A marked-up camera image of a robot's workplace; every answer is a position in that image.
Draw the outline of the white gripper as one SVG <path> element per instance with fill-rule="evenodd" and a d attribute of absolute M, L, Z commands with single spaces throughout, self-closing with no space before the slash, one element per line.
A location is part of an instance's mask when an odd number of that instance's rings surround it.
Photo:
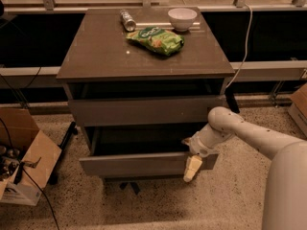
<path fill-rule="evenodd" d="M 199 131 L 192 138 L 187 137 L 181 140 L 183 145 L 189 145 L 189 150 L 193 156 L 187 158 L 183 180 L 190 182 L 202 165 L 202 158 L 217 154 L 216 143 L 210 136 L 202 135 Z"/>

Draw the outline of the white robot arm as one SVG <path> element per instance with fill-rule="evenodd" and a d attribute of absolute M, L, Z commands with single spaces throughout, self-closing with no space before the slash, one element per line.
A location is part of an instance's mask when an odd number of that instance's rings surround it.
<path fill-rule="evenodd" d="M 208 123 L 182 141 L 189 147 L 183 180 L 191 181 L 214 147 L 236 136 L 271 160 L 262 230 L 307 230 L 307 141 L 244 120 L 218 106 Z"/>

